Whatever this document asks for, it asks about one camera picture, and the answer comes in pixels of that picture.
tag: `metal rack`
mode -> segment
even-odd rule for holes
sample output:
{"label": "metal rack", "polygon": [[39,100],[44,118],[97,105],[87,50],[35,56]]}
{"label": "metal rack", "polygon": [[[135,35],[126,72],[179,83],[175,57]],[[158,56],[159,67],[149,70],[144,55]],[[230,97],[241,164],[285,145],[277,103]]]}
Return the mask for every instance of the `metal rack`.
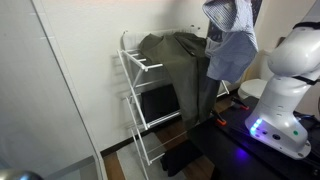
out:
{"label": "metal rack", "polygon": [[[163,116],[161,118],[155,119],[155,120],[147,123],[145,121],[144,115],[142,113],[141,106],[140,106],[140,101],[139,101],[139,98],[138,98],[138,96],[140,96],[140,93],[137,93],[136,90],[138,88],[141,88],[141,87],[144,87],[144,86],[149,86],[151,84],[159,83],[161,81],[164,81],[165,79],[156,79],[156,80],[153,80],[153,81],[148,81],[148,82],[144,82],[144,83],[138,84],[143,73],[148,73],[149,70],[151,70],[151,69],[161,68],[161,67],[163,67],[163,64],[152,64],[152,65],[149,65],[149,66],[144,64],[144,62],[146,62],[147,59],[144,58],[141,55],[139,50],[118,50],[118,55],[119,55],[119,58],[120,58],[120,61],[121,61],[122,67],[124,69],[126,78],[128,80],[129,86],[130,86],[130,91],[131,91],[130,95],[125,98],[125,100],[128,103],[130,113],[132,115],[132,120],[134,122],[134,125],[130,128],[130,130],[131,130],[132,137],[134,139],[134,142],[135,142],[135,145],[136,145],[139,157],[140,157],[140,161],[141,161],[141,165],[142,165],[145,177],[146,177],[146,179],[149,179],[148,178],[148,174],[146,172],[146,168],[145,168],[144,162],[146,162],[148,164],[148,166],[149,166],[155,160],[161,158],[164,155],[164,153],[160,153],[159,155],[157,155],[156,157],[154,157],[152,159],[150,158],[149,154],[151,152],[155,151],[160,146],[163,146],[163,145],[171,142],[172,140],[180,137],[181,135],[185,134],[185,132],[180,134],[180,135],[178,135],[178,136],[176,136],[176,137],[174,137],[173,139],[163,143],[162,145],[149,150],[149,151],[145,148],[145,145],[144,145],[144,142],[143,142],[143,138],[141,136],[141,132],[144,131],[144,130],[148,130],[148,129],[152,128],[152,127],[155,127],[155,126],[157,126],[157,125],[159,125],[159,124],[161,124],[161,123],[163,123],[165,121],[168,121],[168,120],[170,120],[170,119],[172,119],[174,117],[179,116],[180,115],[180,111],[172,112],[172,113],[170,113],[170,114],[168,114],[166,116]],[[138,67],[138,72],[136,73],[136,76],[133,78],[133,81],[131,80],[131,78],[129,76],[129,70],[128,70],[127,66],[126,66],[125,60],[128,61],[127,64],[132,62],[131,64],[134,64],[134,65],[136,65]],[[218,97],[222,96],[224,94],[229,94],[229,91],[228,91],[225,83],[223,81],[221,83],[222,83],[223,88],[225,89],[225,91],[223,93],[220,93],[218,95]],[[136,117],[136,114],[134,112],[134,107],[138,111],[138,118]]]}

